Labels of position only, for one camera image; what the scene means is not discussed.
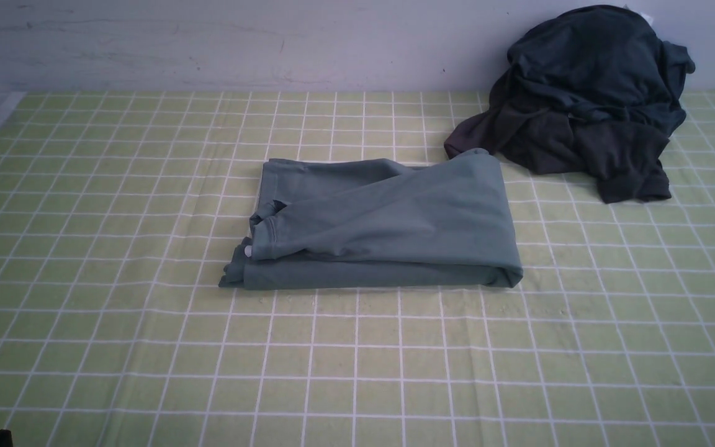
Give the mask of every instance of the dark gray fabric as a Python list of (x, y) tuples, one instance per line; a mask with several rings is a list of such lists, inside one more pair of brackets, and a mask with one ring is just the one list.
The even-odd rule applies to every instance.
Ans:
[(250, 231), (220, 286), (513, 287), (523, 275), (500, 165), (481, 149), (425, 169), (270, 160)]
[(659, 157), (686, 119), (686, 47), (636, 12), (598, 5), (537, 25), (507, 59), (488, 110), (444, 142), (449, 157), (483, 147), (537, 174), (588, 173), (607, 204), (672, 197)]

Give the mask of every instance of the dark clothing pile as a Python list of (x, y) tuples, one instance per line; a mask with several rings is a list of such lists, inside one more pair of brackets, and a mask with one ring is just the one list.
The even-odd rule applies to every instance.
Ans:
[(514, 287), (523, 277), (500, 164), (481, 149), (423, 169), (269, 160), (250, 233), (219, 286)]
[(537, 174), (588, 173), (605, 203), (672, 197), (658, 158), (686, 119), (686, 47), (636, 12), (590, 6), (531, 29), (507, 57), (489, 110), (446, 139), (449, 158), (482, 147)]

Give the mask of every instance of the green checkered tablecloth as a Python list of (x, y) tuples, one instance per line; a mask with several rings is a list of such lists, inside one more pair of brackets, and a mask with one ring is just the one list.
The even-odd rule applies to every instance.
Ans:
[(504, 164), (511, 291), (218, 289), (267, 158), (444, 161), (484, 93), (29, 94), (0, 130), (17, 445), (715, 446), (715, 93), (673, 199)]

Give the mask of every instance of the green sweatpants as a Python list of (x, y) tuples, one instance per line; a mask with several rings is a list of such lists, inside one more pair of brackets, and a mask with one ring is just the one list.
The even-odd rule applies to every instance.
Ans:
[(513, 287), (523, 277), (496, 158), (264, 164), (252, 238), (220, 286), (246, 289)]

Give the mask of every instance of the green fabric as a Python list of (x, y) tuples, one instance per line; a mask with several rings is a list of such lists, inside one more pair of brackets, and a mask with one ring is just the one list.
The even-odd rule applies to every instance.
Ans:
[(426, 169), (270, 160), (251, 232), (221, 286), (513, 287), (523, 277), (500, 164), (481, 149)]

